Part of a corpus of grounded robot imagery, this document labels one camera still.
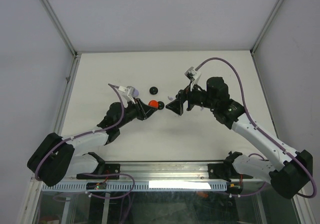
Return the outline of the purple charging case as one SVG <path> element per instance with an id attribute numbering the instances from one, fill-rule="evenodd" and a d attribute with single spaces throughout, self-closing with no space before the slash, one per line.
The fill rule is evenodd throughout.
<path id="1" fill-rule="evenodd" d="M 135 90 L 133 91 L 133 93 L 132 93 L 132 96 L 133 96 L 134 98 L 137 98 L 137 97 L 139 96 L 139 91 L 138 91 L 137 89 L 135 89 Z"/>

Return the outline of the orange charging case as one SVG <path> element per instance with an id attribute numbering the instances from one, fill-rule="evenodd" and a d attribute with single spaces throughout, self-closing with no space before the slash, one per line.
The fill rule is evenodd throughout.
<path id="1" fill-rule="evenodd" d="M 150 100 L 148 105 L 157 109 L 159 108 L 159 103 L 156 100 Z"/>

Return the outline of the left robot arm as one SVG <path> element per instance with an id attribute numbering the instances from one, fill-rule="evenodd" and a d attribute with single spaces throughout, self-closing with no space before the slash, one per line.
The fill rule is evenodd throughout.
<path id="1" fill-rule="evenodd" d="M 128 101 L 127 106 L 113 102 L 102 121 L 86 133 L 69 137 L 48 134 L 29 158 L 27 167 L 48 187 L 65 177 L 84 173 L 100 178 L 107 172 L 106 162 L 93 149 L 112 143 L 120 135 L 121 127 L 135 119 L 147 120 L 158 107 L 157 101 L 145 104 L 140 98 Z"/>

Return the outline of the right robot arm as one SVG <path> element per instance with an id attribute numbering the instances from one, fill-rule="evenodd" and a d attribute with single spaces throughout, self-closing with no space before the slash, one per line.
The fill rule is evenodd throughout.
<path id="1" fill-rule="evenodd" d="M 283 198 L 291 199 L 312 180 L 313 156 L 307 151 L 297 151 L 278 138 L 268 134 L 248 116 L 245 107 L 230 98 L 229 87 L 222 77 L 206 81 L 206 90 L 189 84 L 181 89 L 166 109 L 181 116 L 194 106 L 209 109 L 215 119 L 239 134 L 258 149 L 266 160 L 256 160 L 240 152 L 229 153 L 223 171 L 230 178 L 248 175 L 271 184 Z"/>

